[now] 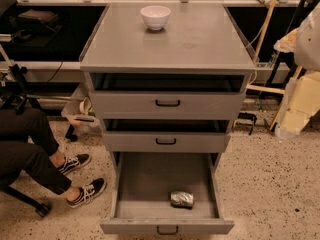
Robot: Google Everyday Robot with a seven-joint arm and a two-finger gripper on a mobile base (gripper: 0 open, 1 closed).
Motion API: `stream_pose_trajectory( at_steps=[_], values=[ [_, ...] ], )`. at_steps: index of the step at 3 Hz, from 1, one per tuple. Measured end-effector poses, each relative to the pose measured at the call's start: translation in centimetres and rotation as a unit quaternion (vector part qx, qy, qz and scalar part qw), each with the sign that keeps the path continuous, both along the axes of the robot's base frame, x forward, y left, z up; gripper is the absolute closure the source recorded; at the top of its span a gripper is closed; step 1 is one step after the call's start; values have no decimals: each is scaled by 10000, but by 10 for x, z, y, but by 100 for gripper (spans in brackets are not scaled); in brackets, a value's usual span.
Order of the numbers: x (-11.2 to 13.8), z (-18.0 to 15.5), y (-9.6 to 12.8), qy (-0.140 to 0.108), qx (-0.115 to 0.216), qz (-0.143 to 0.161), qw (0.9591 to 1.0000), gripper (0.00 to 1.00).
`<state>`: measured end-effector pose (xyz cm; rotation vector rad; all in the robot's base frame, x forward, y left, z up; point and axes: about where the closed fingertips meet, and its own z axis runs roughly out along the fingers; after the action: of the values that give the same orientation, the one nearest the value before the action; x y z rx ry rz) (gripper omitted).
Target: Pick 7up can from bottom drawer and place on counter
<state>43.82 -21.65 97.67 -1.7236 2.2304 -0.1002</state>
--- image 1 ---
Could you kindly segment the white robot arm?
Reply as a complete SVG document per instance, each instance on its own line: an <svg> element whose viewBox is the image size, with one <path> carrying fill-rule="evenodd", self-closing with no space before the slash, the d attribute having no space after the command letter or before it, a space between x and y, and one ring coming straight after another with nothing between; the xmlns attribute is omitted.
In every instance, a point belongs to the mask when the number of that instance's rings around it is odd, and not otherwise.
<svg viewBox="0 0 320 240"><path fill-rule="evenodd" d="M306 70L320 71L320 4L273 48L283 53L292 52L295 63Z"/></svg>

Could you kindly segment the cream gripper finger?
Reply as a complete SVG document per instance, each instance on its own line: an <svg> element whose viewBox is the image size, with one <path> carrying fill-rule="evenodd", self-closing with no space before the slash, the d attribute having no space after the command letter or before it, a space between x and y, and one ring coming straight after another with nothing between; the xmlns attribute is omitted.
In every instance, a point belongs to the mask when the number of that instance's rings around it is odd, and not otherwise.
<svg viewBox="0 0 320 240"><path fill-rule="evenodd" d="M285 35L280 40L278 40L274 44L273 48L276 51L283 52L283 53L293 52L296 47L297 31L298 29L294 29L290 31L287 35Z"/></svg>

